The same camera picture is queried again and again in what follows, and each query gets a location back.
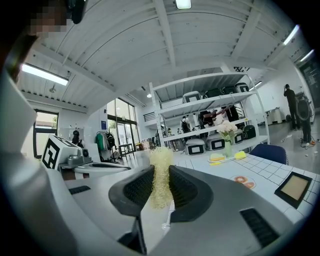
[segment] yellow loofah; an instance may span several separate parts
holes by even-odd
[[[163,209],[173,200],[169,188],[169,166],[174,162],[174,155],[167,147],[157,147],[151,151],[149,158],[150,164],[154,165],[151,206],[155,209]]]

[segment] blue chair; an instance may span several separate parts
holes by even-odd
[[[258,144],[250,153],[250,155],[275,161],[284,165],[288,165],[288,156],[286,150],[281,146]]]

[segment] white tile countertop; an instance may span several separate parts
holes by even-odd
[[[307,217],[317,201],[320,190],[319,174],[250,154],[246,154],[247,157],[242,160],[231,158],[221,164],[210,165],[208,160],[211,153],[214,151],[192,156],[175,152],[174,164],[231,180],[234,180],[235,176],[247,177],[255,183],[252,191],[273,204],[293,223]],[[312,178],[308,191],[297,209],[275,195],[275,190],[291,172]]]

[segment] black rubber pad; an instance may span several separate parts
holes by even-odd
[[[78,194],[78,193],[81,193],[81,192],[84,192],[84,191],[87,191],[90,189],[91,189],[90,187],[85,185],[85,186],[77,186],[74,188],[70,188],[69,191],[70,191],[71,195],[74,195],[74,194]]]
[[[263,247],[271,244],[279,235],[267,223],[267,221],[254,208],[240,211],[243,219],[251,229],[252,233]]]

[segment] floor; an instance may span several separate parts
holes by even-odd
[[[315,146],[311,146],[308,149],[301,147],[302,130],[291,130],[291,123],[276,123],[269,125],[268,128],[270,143],[285,149],[290,166],[320,174],[320,156],[319,154],[315,154],[315,152],[320,150],[320,142],[317,142]],[[261,135],[267,134],[264,125],[259,127],[259,132]],[[313,124],[311,125],[311,136],[315,141],[320,139],[319,114],[315,116]]]

